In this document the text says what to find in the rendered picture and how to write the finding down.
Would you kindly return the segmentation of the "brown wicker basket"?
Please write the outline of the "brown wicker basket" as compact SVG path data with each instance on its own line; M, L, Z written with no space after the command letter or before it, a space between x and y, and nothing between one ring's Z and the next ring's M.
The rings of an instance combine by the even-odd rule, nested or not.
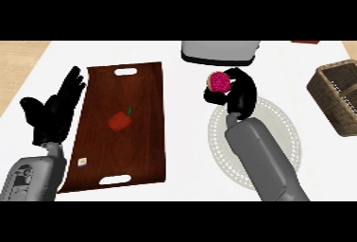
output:
M357 136L357 60L321 66L307 90L338 134Z

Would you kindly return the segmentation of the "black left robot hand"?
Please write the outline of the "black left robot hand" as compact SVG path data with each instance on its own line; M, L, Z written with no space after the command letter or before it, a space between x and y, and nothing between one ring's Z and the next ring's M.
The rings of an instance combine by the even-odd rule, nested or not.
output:
M80 72L82 69L74 66L58 93L49 97L46 103L33 97L24 97L20 101L27 122L34 127L33 144L36 146L49 142L61 144L67 138L74 110L86 88Z

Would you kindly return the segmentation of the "grey appliance with black base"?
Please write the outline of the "grey appliance with black base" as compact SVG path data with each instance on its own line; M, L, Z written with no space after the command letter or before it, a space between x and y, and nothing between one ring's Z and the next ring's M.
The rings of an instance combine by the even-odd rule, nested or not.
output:
M214 66L248 66L260 41L182 41L182 59Z

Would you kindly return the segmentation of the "dark brown wooden tray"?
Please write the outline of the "dark brown wooden tray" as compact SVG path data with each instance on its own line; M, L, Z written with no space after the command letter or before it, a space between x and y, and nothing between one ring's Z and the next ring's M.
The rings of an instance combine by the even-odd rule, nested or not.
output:
M166 180L164 77L158 62L89 69L89 86L61 191Z

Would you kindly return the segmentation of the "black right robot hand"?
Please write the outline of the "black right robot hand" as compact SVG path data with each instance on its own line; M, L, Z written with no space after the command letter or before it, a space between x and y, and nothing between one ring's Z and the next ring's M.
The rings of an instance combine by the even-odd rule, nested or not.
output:
M244 120L254 113L257 104L259 95L254 79L239 67L228 69L223 73L231 78L232 89L226 94L211 92L207 79L204 99L208 103L226 105L228 112L236 113L238 118Z

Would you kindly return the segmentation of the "white oval placemat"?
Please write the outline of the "white oval placemat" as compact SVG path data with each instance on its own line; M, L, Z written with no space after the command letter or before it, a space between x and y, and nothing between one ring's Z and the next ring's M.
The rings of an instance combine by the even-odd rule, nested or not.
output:
M217 106L208 124L210 150L217 166L231 180L244 188L256 190L242 166L242 161L234 153L225 138L226 115L228 106ZM263 97L257 99L253 117L259 118L266 124L276 143L294 166L294 170L298 170L301 164L301 142L291 118L284 110Z

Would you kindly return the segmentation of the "red bell pepper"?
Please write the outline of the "red bell pepper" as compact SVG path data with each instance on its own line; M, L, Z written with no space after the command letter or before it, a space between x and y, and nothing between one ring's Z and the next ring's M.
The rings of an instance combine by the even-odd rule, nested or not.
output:
M108 125L114 131L121 131L130 127L133 123L132 110L133 109L129 108L127 111L120 111L110 118Z

